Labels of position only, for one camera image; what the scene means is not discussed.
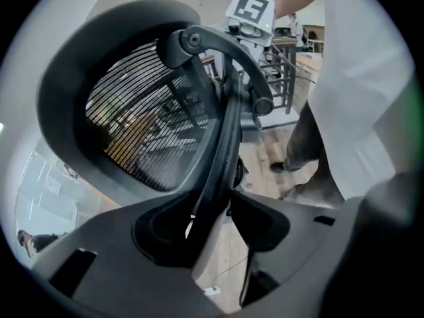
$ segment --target mesh backrest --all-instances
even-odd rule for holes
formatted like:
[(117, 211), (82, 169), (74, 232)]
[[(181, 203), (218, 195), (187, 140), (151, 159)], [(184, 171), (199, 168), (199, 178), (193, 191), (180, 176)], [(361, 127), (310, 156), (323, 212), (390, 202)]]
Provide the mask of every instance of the mesh backrest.
[(119, 60), (93, 88), (86, 117), (93, 143), (146, 185), (178, 187), (209, 117), (184, 71), (166, 68), (156, 42)]

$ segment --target person in background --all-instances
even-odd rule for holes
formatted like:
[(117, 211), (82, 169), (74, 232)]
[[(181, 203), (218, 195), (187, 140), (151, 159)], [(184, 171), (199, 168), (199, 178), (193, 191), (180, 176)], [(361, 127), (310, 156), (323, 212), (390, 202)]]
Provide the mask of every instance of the person in background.
[(296, 13), (293, 13), (289, 16), (290, 19), (290, 32), (292, 36), (296, 37), (297, 43), (296, 43), (296, 52), (302, 52), (303, 51), (303, 26), (298, 21)]
[(30, 235), (24, 230), (18, 231), (19, 244), (25, 248), (29, 258), (34, 258), (44, 248), (50, 245), (55, 240), (59, 239), (63, 235)]
[[(317, 33), (315, 33), (313, 30), (311, 30), (308, 34), (307, 34), (307, 41), (308, 40), (318, 40), (318, 36)], [(316, 42), (313, 43), (313, 51), (315, 53), (319, 52), (319, 44), (317, 44)]]
[(71, 169), (67, 164), (64, 164), (64, 167), (67, 171), (67, 173), (75, 180), (78, 180), (78, 178), (80, 177), (79, 175), (77, 175), (77, 173)]
[[(301, 27), (294, 13), (314, 0), (274, 1), (276, 18), (289, 15), (298, 35)], [(280, 199), (306, 205), (340, 205), (418, 165), (419, 147), (391, 138), (409, 128), (409, 118), (399, 115), (409, 105), (414, 81), (405, 41), (376, 0), (323, 1), (325, 47), (319, 79), (299, 114), (286, 159), (270, 166), (275, 173), (293, 172), (319, 161), (307, 183), (281, 194)], [(371, 40), (375, 34), (377, 42)]]

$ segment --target bolt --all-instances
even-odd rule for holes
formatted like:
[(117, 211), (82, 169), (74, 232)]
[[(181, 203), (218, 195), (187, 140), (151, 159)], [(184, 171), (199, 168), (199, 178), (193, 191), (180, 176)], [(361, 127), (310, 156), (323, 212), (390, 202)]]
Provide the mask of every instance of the bolt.
[(201, 37), (198, 33), (193, 33), (188, 37), (188, 44), (192, 47), (199, 47), (201, 44)]

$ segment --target cable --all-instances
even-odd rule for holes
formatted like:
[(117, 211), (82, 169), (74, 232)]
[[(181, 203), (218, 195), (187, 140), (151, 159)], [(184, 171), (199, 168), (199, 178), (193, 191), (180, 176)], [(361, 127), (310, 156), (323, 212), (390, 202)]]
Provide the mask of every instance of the cable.
[(224, 273), (228, 272), (229, 270), (232, 270), (233, 268), (235, 268), (237, 265), (240, 265), (242, 262), (244, 262), (247, 259), (247, 256), (245, 256), (242, 260), (240, 260), (238, 263), (234, 264), (233, 266), (231, 266), (230, 268), (227, 268), (225, 271), (222, 271), (220, 274), (218, 274), (218, 276), (216, 276), (215, 278), (212, 279), (212, 286), (215, 286), (214, 282), (216, 279), (218, 279), (219, 277), (221, 277)]
[(277, 52), (278, 52), (278, 54), (279, 54), (279, 56), (278, 56), (278, 58), (281, 60), (281, 61), (284, 61), (284, 62), (286, 62), (287, 64), (289, 64), (291, 67), (293, 67), (294, 69), (295, 69), (295, 71), (299, 71), (299, 68), (297, 67), (297, 66), (295, 66), (295, 65), (293, 65), (287, 58), (286, 58), (286, 56), (283, 54), (283, 52), (281, 52), (279, 49), (278, 49), (278, 47), (276, 46), (276, 45), (274, 45), (274, 44), (271, 44), (271, 46), (272, 46), (272, 48), (274, 49), (274, 50), (276, 50)]
[(317, 84), (315, 81), (310, 80), (309, 78), (299, 77), (299, 76), (295, 76), (295, 78), (296, 78), (296, 79), (303, 79), (303, 80), (307, 80), (307, 81), (313, 82), (315, 85)]

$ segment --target dark pants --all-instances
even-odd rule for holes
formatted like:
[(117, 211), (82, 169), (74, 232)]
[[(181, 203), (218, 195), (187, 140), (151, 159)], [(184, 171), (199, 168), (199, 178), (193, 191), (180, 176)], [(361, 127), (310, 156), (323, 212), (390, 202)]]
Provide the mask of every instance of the dark pants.
[(284, 170), (293, 172), (314, 160), (318, 160), (318, 168), (311, 179), (306, 184), (295, 185), (282, 199), (308, 205), (340, 205), (344, 199), (330, 173), (323, 139), (306, 102), (287, 145)]

